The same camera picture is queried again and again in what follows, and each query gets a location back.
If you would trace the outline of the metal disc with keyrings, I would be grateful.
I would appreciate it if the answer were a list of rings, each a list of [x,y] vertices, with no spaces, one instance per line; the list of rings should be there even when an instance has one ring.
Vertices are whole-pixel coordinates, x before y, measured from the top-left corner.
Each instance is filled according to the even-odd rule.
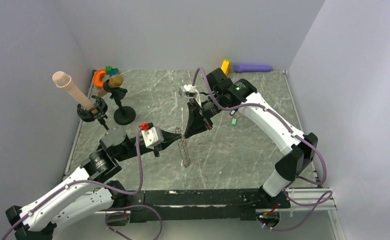
[[[182,128],[176,127],[175,128],[175,133],[180,132],[184,136],[184,132]],[[178,140],[177,145],[179,147],[179,152],[181,155],[181,165],[184,168],[188,168],[191,164],[191,159],[188,151],[188,146],[187,143],[185,144],[183,140]]]

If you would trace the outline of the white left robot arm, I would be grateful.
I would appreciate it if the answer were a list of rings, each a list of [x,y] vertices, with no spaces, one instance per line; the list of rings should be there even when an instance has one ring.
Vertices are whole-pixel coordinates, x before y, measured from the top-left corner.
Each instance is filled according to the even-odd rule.
[[[131,203],[143,185],[141,156],[159,152],[182,139],[183,135],[168,132],[143,123],[136,136],[129,138],[122,127],[112,128],[99,140],[97,149],[61,183],[37,200],[25,206],[13,205],[5,212],[10,233],[18,240],[51,240],[67,226],[102,210],[120,210]],[[137,157],[139,185],[137,190],[126,190],[111,178],[121,171],[119,162]]]

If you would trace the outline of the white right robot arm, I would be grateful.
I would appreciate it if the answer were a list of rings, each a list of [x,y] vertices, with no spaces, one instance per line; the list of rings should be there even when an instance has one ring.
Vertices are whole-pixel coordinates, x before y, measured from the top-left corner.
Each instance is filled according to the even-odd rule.
[[[186,139],[213,128],[212,118],[222,111],[239,112],[255,123],[278,147],[283,157],[275,164],[274,171],[259,188],[259,203],[271,208],[278,202],[278,195],[311,164],[315,157],[318,138],[305,134],[291,125],[266,102],[248,80],[233,82],[221,68],[206,74],[199,67],[208,91],[208,98],[201,100],[201,92],[194,82],[182,85],[179,94],[189,98]]]

